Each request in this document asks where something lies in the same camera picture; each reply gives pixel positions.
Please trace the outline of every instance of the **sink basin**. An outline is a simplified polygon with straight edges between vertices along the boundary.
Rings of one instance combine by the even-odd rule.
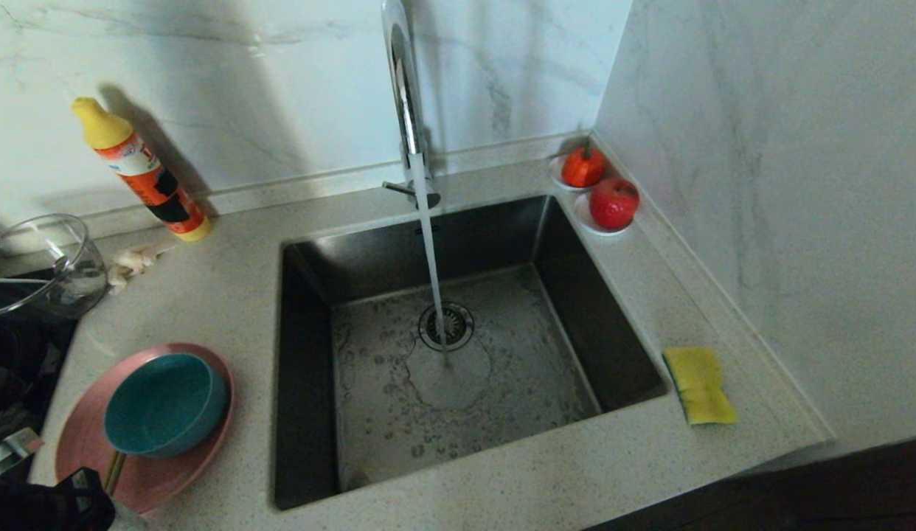
[[[284,246],[281,510],[667,391],[555,198],[432,231],[447,347],[417,221]]]

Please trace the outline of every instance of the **water stream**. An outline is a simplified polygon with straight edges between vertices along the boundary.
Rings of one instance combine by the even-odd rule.
[[[435,265],[435,247],[431,241],[431,216],[428,215],[428,190],[425,186],[425,158],[421,153],[409,153],[409,167],[415,185],[415,200],[418,201],[418,218],[422,225],[422,238],[425,241],[425,257],[428,259],[428,275],[431,277],[431,296],[435,301],[435,329],[438,332],[439,345],[445,353],[445,366],[448,363],[448,339],[445,336],[445,317],[442,313],[442,294],[438,287],[438,268]]]

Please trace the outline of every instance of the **teal bowl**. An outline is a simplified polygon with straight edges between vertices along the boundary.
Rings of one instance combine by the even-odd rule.
[[[108,401],[104,433],[124,454],[174,457],[201,443],[229,401],[225,380],[194,354],[156,357]]]

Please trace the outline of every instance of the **countertop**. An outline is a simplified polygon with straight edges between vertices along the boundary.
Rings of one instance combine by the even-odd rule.
[[[439,179],[438,212],[553,194],[575,221],[576,195],[534,161]],[[108,367],[168,341],[229,361],[237,404],[229,436],[192,486],[147,514],[154,529],[580,529],[693,490],[812,444],[830,432],[762,339],[643,198],[617,236],[579,229],[603,278],[668,380],[660,352],[709,346],[740,414],[690,427],[673,390],[580,423],[295,510],[273,500],[280,249],[285,242],[411,221],[401,195],[373,189],[215,219],[212,234],[162,255],[81,320],[31,478],[53,485],[61,427]],[[163,243],[165,229],[98,241],[105,256]]]

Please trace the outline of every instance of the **marble wall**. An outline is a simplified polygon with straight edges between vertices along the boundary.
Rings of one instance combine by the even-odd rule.
[[[631,6],[411,3],[438,152],[590,128]],[[136,204],[81,142],[77,95],[133,119],[196,191],[398,160],[380,6],[0,0],[0,223]]]
[[[916,436],[916,1],[634,2],[597,133],[838,433]]]

